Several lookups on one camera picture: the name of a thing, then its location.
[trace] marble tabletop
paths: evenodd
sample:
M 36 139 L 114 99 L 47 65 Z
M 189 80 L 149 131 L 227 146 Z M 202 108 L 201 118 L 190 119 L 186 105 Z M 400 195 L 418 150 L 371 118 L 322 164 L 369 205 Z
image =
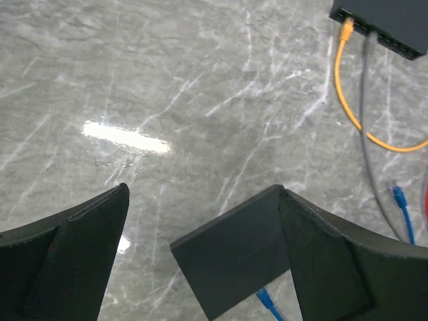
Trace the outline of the marble tabletop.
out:
M 3 0 L 0 3 L 0 231 L 77 205 L 120 182 L 128 220 L 99 320 L 206 320 L 169 250 L 180 236 L 272 184 L 391 236 L 358 131 L 338 103 L 340 25 L 331 0 Z M 342 63 L 356 110 L 363 37 Z M 399 146 L 428 137 L 428 58 L 379 46 L 371 130 Z M 428 246 L 421 184 L 428 149 L 370 148 L 407 193 Z M 292 276 L 270 284 L 301 320 Z M 272 320 L 252 296 L 218 320 Z

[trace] marble floor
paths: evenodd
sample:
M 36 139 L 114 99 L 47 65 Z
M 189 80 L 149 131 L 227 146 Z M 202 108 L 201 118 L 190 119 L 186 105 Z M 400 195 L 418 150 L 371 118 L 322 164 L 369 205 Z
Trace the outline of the marble floor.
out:
M 2 1 L 0 231 L 127 183 L 101 321 L 206 320 L 169 243 L 274 183 L 391 236 L 332 85 L 331 4 Z M 352 36 L 342 64 L 354 109 L 362 40 Z M 374 59 L 372 132 L 401 146 L 426 139 L 428 58 L 378 47 Z M 417 243 L 428 246 L 428 149 L 370 151 L 381 186 L 404 186 Z M 289 272 L 267 288 L 288 320 L 302 319 Z M 219 318 L 271 319 L 254 296 Z

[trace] black rectangular device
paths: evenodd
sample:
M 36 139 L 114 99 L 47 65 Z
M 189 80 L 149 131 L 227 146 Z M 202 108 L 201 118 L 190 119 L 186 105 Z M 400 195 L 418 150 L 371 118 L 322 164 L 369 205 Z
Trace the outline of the black rectangular device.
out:
M 290 266 L 274 185 L 171 244 L 205 315 L 214 320 Z
M 379 43 L 414 60 L 428 49 L 428 0 L 334 0 L 330 17 L 355 21 L 357 32 L 379 34 Z

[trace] blue ethernet cable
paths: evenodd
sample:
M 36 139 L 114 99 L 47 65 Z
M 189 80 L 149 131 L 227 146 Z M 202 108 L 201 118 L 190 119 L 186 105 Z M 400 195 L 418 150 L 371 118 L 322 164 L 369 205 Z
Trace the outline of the blue ethernet cable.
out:
M 259 298 L 260 302 L 265 306 L 265 308 L 270 310 L 277 321 L 286 321 L 286 319 L 281 316 L 278 310 L 276 310 L 275 304 L 272 302 L 272 299 L 270 298 L 268 291 L 266 291 L 265 288 L 261 288 L 255 294 Z
M 393 194 L 394 199 L 397 202 L 397 205 L 403 211 L 404 217 L 406 219 L 407 231 L 409 232 L 410 244 L 415 244 L 415 234 L 413 233 L 412 222 L 410 220 L 409 212 L 407 211 L 407 200 L 404 192 L 400 186 L 393 181 Z

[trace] yellow cable connector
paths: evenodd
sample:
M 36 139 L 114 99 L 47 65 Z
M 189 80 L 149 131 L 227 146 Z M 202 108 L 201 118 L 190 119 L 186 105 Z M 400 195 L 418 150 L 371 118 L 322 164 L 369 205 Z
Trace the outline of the yellow cable connector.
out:
M 359 131 L 361 131 L 361 124 L 358 122 L 358 120 L 355 118 L 354 114 L 352 113 L 352 110 L 349 108 L 349 105 L 346 102 L 346 99 L 343 94 L 342 84 L 340 83 L 340 61 L 342 60 L 345 44 L 349 40 L 353 31 L 354 31 L 354 20 L 351 18 L 347 18 L 343 23 L 342 31 L 340 32 L 340 43 L 337 51 L 336 63 L 334 64 L 334 84 L 336 86 L 337 95 L 339 97 L 340 103 L 342 104 L 343 110 L 345 111 L 346 115 L 349 117 L 350 121 L 354 124 L 354 126 Z M 425 142 L 422 142 L 421 144 L 418 144 L 412 147 L 395 147 L 381 141 L 380 139 L 374 137 L 370 133 L 367 133 L 367 137 L 375 144 L 391 152 L 415 152 L 416 150 L 420 150 L 428 146 L 428 139 Z

